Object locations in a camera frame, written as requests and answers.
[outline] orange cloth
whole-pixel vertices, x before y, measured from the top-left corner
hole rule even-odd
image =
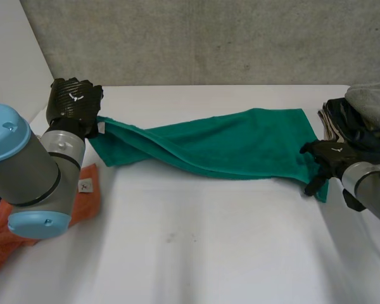
[[[93,218],[100,209],[100,188],[98,169],[96,165],[83,168],[79,179],[92,179],[92,193],[77,193],[73,206],[72,219],[69,227],[82,221]],[[7,258],[20,246],[32,246],[39,240],[25,239],[11,233],[7,227],[7,218],[11,213],[12,206],[2,200],[0,202],[0,268]]]

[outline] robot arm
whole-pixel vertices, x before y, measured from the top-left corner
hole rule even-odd
[[[9,230],[44,239],[68,229],[85,151],[97,135],[101,86],[56,79],[41,140],[9,106],[0,104],[0,200],[13,205]]]
[[[314,195],[331,177],[342,181],[343,196],[349,208],[361,212],[369,209],[380,219],[380,165],[361,161],[346,143],[314,141],[302,147],[320,165],[319,174],[305,188]]]

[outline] folded clothes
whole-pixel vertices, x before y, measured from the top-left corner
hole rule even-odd
[[[100,188],[98,181],[98,170],[96,165],[83,168],[80,172],[80,179],[92,179],[92,193],[77,193],[73,206],[72,219],[69,227],[80,222],[93,218],[100,208]],[[7,218],[11,213],[12,206],[5,201],[0,203],[0,268],[4,265],[8,257],[21,246],[32,246],[38,242],[36,239],[25,239],[11,233],[7,227]]]
[[[363,161],[380,163],[380,129],[363,119],[345,98],[329,100],[318,114],[329,140],[346,142]]]
[[[366,120],[380,129],[380,82],[353,85],[345,98]]]
[[[142,130],[98,117],[105,134],[90,143],[107,166],[156,158],[221,179],[285,177],[308,184],[319,166],[300,148],[316,136],[303,110],[252,109]],[[317,194],[326,201],[327,185]]]

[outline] green towel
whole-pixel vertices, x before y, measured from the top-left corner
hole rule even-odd
[[[286,177],[304,183],[318,164],[300,148],[316,136],[303,110],[245,112],[143,130],[98,117],[105,134],[90,143],[107,166],[156,158],[188,172],[220,179]],[[327,185],[317,197],[325,202]]]

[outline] white table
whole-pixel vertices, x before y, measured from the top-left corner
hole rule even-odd
[[[317,109],[342,85],[105,87],[100,115],[149,128],[250,108]],[[44,111],[32,122],[46,128]],[[281,179],[199,177],[149,160],[97,163],[103,209],[65,235],[14,254],[0,304],[380,303],[380,221]]]

